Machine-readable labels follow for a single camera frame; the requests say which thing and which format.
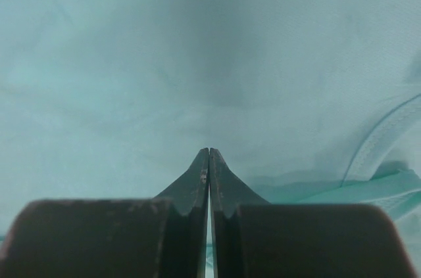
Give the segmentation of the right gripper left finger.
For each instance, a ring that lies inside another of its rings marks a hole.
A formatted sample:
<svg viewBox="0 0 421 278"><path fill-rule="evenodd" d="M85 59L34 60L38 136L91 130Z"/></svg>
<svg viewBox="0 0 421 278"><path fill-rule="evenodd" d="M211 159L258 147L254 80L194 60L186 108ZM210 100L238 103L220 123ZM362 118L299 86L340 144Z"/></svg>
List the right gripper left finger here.
<svg viewBox="0 0 421 278"><path fill-rule="evenodd" d="M154 198L28 203L1 245L1 276L204 277L209 155Z"/></svg>

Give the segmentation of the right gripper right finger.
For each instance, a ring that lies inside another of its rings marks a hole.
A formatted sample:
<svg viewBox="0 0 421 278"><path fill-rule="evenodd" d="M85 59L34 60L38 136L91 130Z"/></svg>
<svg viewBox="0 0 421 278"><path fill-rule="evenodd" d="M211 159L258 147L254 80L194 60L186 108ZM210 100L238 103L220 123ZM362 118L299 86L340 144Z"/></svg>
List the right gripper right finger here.
<svg viewBox="0 0 421 278"><path fill-rule="evenodd" d="M271 204L209 152L215 277L415 277L397 230L367 204Z"/></svg>

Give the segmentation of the teal t shirt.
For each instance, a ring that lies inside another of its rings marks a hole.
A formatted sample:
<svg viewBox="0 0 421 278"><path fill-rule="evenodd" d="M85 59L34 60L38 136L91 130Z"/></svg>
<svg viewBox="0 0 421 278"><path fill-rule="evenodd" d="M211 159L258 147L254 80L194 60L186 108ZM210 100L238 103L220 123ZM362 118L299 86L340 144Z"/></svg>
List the teal t shirt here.
<svg viewBox="0 0 421 278"><path fill-rule="evenodd" d="M203 147L267 201L380 206L419 269L420 0L1 0L2 232Z"/></svg>

